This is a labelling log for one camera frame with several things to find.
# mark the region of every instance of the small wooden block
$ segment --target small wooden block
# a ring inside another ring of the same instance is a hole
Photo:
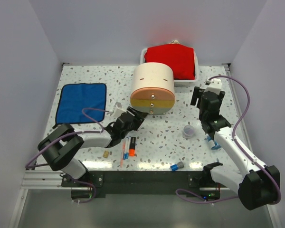
[[[103,157],[108,158],[109,157],[109,151],[104,151]]]

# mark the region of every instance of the white cable clip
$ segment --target white cable clip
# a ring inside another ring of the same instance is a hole
[[[253,161],[252,161],[252,164],[255,164],[257,162],[257,159],[255,158]]]
[[[206,83],[206,85],[209,85],[211,83],[211,80],[209,80],[209,78],[207,78],[205,83]]]
[[[122,113],[125,112],[127,111],[123,109],[122,104],[120,102],[116,102],[114,105],[113,116],[118,118]]]

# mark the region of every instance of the black bracket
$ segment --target black bracket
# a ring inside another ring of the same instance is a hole
[[[208,164],[208,165],[205,165],[204,168],[203,168],[203,171],[202,171],[202,174],[201,174],[201,177],[198,179],[198,182],[199,182],[199,185],[201,187],[205,187],[209,184],[213,184],[214,181],[211,177],[211,173],[210,171],[217,167],[217,166],[220,166],[220,165],[223,165],[222,163],[220,162],[214,162],[214,163],[211,163],[211,164]]]
[[[64,123],[60,125],[48,137],[39,143],[38,150],[41,151],[60,136],[73,132],[74,128],[70,124]],[[83,139],[77,134],[68,136],[62,139],[62,141],[66,142],[66,144],[63,145],[62,143],[57,142],[42,154],[53,171],[61,170],[66,166],[66,164],[69,164],[84,143]]]
[[[273,177],[280,187],[280,172],[273,165],[265,167],[265,170]],[[272,181],[262,170],[251,171],[247,174],[238,189],[238,196],[242,204],[248,210],[261,207],[276,201],[277,192]]]
[[[215,132],[218,132],[221,128],[231,127],[231,124],[225,117],[219,114],[219,109],[222,105],[223,98],[225,96],[224,91],[220,91],[216,94],[211,91],[206,91],[199,87],[194,87],[191,105],[196,105],[199,108],[199,120],[202,128],[211,139],[214,140]]]
[[[198,181],[202,171],[89,171],[90,181],[97,188],[97,198],[105,198],[106,194],[144,194],[175,195],[176,189],[189,189],[199,195],[209,195],[209,191],[200,191]],[[62,187],[87,187],[73,182],[67,175],[63,176]],[[208,183],[204,187],[215,188],[216,183]],[[72,193],[72,196],[88,196],[86,193]],[[217,193],[209,199],[217,198]]]
[[[148,113],[143,113],[132,107],[128,107],[127,112],[122,113],[115,122],[108,124],[104,128],[112,138],[107,148],[119,144],[130,131],[137,131],[147,115]]]

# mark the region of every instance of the red cloth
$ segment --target red cloth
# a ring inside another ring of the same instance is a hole
[[[156,62],[168,65],[174,79],[194,79],[194,50],[181,44],[164,44],[149,47],[144,55],[146,62]]]

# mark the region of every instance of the blue cap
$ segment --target blue cap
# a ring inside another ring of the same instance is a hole
[[[174,171],[176,171],[176,170],[179,169],[179,168],[177,167],[177,165],[172,165],[172,166],[170,166],[170,168],[171,168],[172,172],[174,172]]]

